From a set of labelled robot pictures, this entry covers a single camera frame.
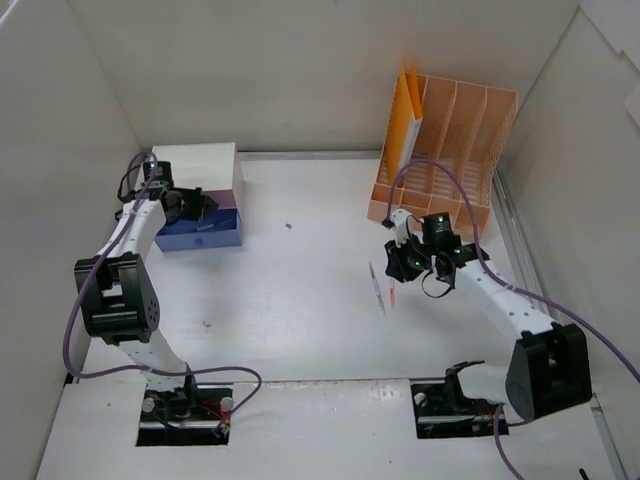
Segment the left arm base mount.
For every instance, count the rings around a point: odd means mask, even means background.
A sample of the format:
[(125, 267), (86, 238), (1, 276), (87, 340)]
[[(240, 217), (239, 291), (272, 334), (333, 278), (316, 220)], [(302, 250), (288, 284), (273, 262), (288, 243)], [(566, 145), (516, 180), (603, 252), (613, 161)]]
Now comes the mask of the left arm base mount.
[(233, 407), (230, 385), (201, 385), (190, 392), (146, 390), (136, 446), (226, 446)]

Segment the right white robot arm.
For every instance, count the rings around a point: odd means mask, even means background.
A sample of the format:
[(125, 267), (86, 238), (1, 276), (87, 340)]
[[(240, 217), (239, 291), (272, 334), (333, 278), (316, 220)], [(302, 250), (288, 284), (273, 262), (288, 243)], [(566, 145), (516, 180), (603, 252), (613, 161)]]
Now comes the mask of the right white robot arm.
[(479, 315), (489, 320), (511, 349), (507, 365), (465, 361), (447, 369), (442, 398), (464, 412), (477, 401), (510, 406), (531, 422), (590, 402), (593, 391), (584, 332), (561, 325), (523, 296), (500, 283), (487, 252), (464, 244), (446, 213), (419, 219), (421, 235), (411, 229), (414, 216), (394, 210), (383, 224), (394, 232), (385, 245), (385, 273), (401, 283), (435, 277), (448, 291), (466, 295)]

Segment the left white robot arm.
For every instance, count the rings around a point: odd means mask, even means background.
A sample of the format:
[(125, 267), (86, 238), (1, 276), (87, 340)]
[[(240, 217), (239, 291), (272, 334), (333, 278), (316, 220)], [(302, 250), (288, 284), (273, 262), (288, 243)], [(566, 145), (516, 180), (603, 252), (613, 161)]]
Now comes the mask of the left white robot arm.
[(124, 352), (131, 361), (126, 370), (140, 372), (149, 391), (165, 394), (164, 408), (185, 420), (198, 411), (200, 395), (188, 364), (160, 331), (160, 302), (145, 259), (164, 227), (199, 222), (219, 205), (199, 187), (176, 186), (170, 163), (152, 152), (137, 154), (129, 170), (142, 172), (141, 186), (119, 185), (123, 206), (112, 235), (95, 256), (76, 262), (78, 294), (66, 329), (81, 319), (90, 337)]

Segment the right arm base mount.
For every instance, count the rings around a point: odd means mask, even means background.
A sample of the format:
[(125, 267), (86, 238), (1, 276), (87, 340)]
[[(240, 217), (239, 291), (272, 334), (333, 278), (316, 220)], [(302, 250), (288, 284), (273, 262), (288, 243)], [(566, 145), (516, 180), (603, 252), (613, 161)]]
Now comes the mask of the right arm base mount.
[[(482, 399), (463, 396), (457, 374), (481, 361), (460, 362), (449, 367), (443, 378), (411, 381), (414, 423), (418, 439), (492, 437), (496, 406)], [(505, 415), (498, 417), (499, 435), (508, 435)]]

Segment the dark blue drawer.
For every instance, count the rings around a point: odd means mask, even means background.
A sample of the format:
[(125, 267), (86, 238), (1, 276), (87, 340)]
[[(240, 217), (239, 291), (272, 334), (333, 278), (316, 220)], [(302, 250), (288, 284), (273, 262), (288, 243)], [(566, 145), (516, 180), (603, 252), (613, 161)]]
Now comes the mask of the dark blue drawer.
[[(224, 229), (213, 229), (196, 232), (199, 226), (232, 219)], [(179, 220), (163, 227), (155, 237), (155, 243), (163, 252), (185, 250), (213, 249), (241, 246), (243, 243), (243, 226), (237, 209), (219, 209), (199, 221)]]

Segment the clear dark pen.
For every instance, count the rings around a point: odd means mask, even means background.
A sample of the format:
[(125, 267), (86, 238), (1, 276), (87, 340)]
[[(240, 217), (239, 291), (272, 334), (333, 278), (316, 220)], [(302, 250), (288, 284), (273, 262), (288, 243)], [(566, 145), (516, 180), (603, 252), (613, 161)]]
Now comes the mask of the clear dark pen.
[(224, 229), (228, 224), (232, 224), (232, 223), (233, 223), (233, 220), (228, 218), (228, 219), (224, 219), (217, 222), (199, 226), (195, 229), (195, 231), (202, 232), (202, 231), (213, 230), (213, 229)]

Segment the red clear pen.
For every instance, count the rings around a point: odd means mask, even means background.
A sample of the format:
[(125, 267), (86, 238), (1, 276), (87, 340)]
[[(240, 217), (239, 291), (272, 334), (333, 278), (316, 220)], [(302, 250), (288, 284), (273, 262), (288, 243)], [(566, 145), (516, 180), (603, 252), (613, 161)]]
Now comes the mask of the red clear pen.
[(396, 306), (396, 284), (394, 279), (389, 280), (389, 303), (391, 309), (395, 309)]

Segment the pink drawer with knob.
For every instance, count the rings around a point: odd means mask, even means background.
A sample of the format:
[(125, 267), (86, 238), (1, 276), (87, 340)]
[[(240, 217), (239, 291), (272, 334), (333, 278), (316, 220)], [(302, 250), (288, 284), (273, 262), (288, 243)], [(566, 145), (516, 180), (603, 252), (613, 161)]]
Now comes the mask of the pink drawer with knob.
[(233, 190), (209, 190), (204, 194), (211, 198), (219, 209), (237, 209), (238, 203)]

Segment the orange folder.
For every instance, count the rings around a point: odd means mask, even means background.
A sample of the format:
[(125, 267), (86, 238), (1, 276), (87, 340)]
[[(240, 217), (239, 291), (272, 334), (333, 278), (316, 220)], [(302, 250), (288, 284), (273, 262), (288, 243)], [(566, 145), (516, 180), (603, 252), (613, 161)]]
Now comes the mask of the orange folder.
[(424, 87), (419, 84), (414, 65), (400, 68), (384, 141), (387, 180), (394, 181), (398, 171), (410, 160), (422, 120)]

